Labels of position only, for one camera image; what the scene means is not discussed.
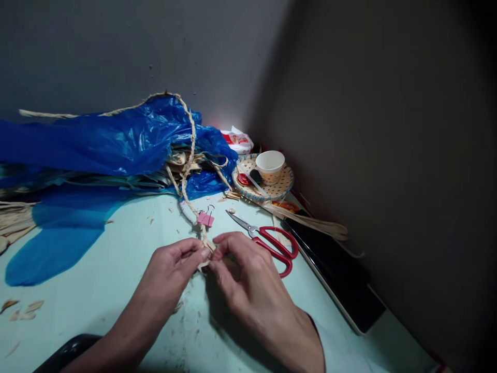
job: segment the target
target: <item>right hand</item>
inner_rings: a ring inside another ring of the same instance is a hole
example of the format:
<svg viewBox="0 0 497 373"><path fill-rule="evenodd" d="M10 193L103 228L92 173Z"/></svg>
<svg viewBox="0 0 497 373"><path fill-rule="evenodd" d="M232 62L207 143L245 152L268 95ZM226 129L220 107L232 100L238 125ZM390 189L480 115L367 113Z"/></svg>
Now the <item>right hand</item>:
<svg viewBox="0 0 497 373"><path fill-rule="evenodd" d="M231 311L287 368L323 373L325 361L317 331L291 300L271 254L241 232L221 234L214 243L218 246L209 267ZM239 283L220 261L227 253L238 260Z"/></svg>

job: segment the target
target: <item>hand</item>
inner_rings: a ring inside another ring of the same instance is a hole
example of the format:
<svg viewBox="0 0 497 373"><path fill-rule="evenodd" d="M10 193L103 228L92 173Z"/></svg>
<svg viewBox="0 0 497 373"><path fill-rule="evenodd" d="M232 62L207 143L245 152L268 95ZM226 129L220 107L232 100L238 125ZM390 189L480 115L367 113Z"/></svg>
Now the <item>hand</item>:
<svg viewBox="0 0 497 373"><path fill-rule="evenodd" d="M295 306L271 254L241 232L214 239L211 270L228 306L274 356L292 371L325 371L323 348L309 316ZM241 268L236 283L220 260L232 253Z"/></svg>
<svg viewBox="0 0 497 373"><path fill-rule="evenodd" d="M148 315L164 324L197 266L210 253L202 241L194 238L156 249L128 307L138 309L146 305Z"/></svg>
<svg viewBox="0 0 497 373"><path fill-rule="evenodd" d="M202 241L193 238L156 249L112 329L64 373L136 368L172 315L193 272L210 253Z"/></svg>

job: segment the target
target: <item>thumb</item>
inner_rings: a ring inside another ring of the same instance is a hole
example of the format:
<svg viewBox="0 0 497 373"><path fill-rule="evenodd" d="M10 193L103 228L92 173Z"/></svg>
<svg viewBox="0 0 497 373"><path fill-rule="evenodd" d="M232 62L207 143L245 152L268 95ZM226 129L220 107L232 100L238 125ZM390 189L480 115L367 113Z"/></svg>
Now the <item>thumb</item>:
<svg viewBox="0 0 497 373"><path fill-rule="evenodd" d="M238 285L235 282L235 280L233 279L233 276L231 275L228 268L226 267L226 264L224 264L223 262L210 261L209 268L217 276L217 284L219 285L219 287L223 291L224 296L226 297L226 300L228 301L228 304L230 304L240 285Z"/></svg>
<svg viewBox="0 0 497 373"><path fill-rule="evenodd" d="M197 270L198 265L205 262L210 254L211 249L207 247L196 251L181 265L180 271L190 278L193 272Z"/></svg>

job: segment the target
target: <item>table surface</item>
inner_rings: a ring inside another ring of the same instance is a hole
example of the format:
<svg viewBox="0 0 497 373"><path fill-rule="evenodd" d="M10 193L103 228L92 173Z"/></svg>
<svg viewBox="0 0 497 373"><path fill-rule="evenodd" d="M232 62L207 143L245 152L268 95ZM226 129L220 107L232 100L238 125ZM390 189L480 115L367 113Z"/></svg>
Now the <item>table surface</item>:
<svg viewBox="0 0 497 373"><path fill-rule="evenodd" d="M206 211L208 204L215 206L210 239L223 232L242 231L225 209L235 209L239 217L254 225L272 225L270 214L258 206L231 199L218 202L221 196L193 201L198 210ZM129 301L155 248L196 236L190 222L193 217L185 204L169 195L132 200L116 211L111 218L114 223L105 226L105 232L73 268L33 287L12 288L1 281L0 303L9 298L21 302L0 316L0 371L31 372L76 335L105 334ZM38 228L31 231L0 257L3 277L9 260L38 232ZM283 282L295 304L347 349L392 372L424 372L434 366L389 311L366 336L357 336L302 255L294 260L293 270ZM45 303L35 319L9 321L17 309L41 299ZM183 306L171 316L143 360L144 370L285 371L229 312L211 277L196 273L181 300ZM15 352L4 358L18 342Z"/></svg>

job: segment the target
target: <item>binder clip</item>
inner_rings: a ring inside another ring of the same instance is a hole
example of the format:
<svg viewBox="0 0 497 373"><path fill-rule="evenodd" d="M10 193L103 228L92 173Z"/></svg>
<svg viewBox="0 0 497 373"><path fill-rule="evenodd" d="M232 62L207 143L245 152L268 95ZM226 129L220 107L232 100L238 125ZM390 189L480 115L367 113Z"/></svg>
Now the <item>binder clip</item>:
<svg viewBox="0 0 497 373"><path fill-rule="evenodd" d="M212 211L210 215L207 215L209 213L209 209L211 208L212 205L207 206L207 212L204 212L204 210L200 210L200 214L197 219L197 223L203 224L207 227L212 227L212 224L214 223L214 218L212 217L212 211L214 211L214 206L212 206Z"/></svg>

